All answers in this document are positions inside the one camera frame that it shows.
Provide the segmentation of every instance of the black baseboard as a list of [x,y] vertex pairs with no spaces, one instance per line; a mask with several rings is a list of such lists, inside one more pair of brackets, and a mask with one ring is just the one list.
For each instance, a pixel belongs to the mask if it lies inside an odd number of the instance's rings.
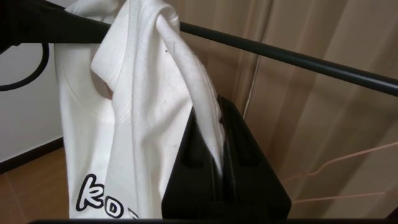
[[43,146],[39,146],[35,149],[22,153],[19,156],[13,157],[4,162],[0,162],[0,174],[24,165],[25,163],[33,161],[61,147],[63,147],[63,138],[58,138],[54,141],[44,144]]

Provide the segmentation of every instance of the brown tile floor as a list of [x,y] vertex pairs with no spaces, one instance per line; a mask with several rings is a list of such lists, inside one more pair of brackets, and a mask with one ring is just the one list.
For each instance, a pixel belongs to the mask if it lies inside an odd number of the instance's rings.
[[0,223],[66,218],[68,186],[63,149],[0,175]]

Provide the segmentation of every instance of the curved black wire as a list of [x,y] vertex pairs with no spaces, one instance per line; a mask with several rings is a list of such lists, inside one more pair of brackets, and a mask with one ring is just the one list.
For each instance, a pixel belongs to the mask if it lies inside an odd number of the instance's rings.
[[42,61],[40,62],[39,66],[36,68],[36,70],[26,77],[25,79],[15,82],[12,84],[8,85],[0,85],[0,91],[9,91],[9,90],[15,90],[18,89],[22,86],[28,85],[32,81],[34,81],[37,77],[40,76],[40,74],[44,71],[45,67],[47,66],[47,63],[49,62],[49,57],[50,57],[50,50],[49,50],[49,44],[42,44],[43,48],[43,54],[42,54]]

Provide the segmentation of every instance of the horizontal bar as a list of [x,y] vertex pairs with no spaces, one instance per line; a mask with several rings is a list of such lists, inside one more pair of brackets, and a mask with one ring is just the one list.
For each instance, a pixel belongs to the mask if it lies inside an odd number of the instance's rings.
[[289,50],[273,47],[253,40],[236,37],[184,22],[180,23],[180,30],[188,34],[196,35],[281,62],[289,63],[300,68],[322,73],[324,75],[328,75],[329,77],[344,80],[366,88],[370,88],[372,90],[387,93],[389,95],[398,96],[398,80],[395,78],[385,77],[375,73],[328,62],[319,58],[299,54]]

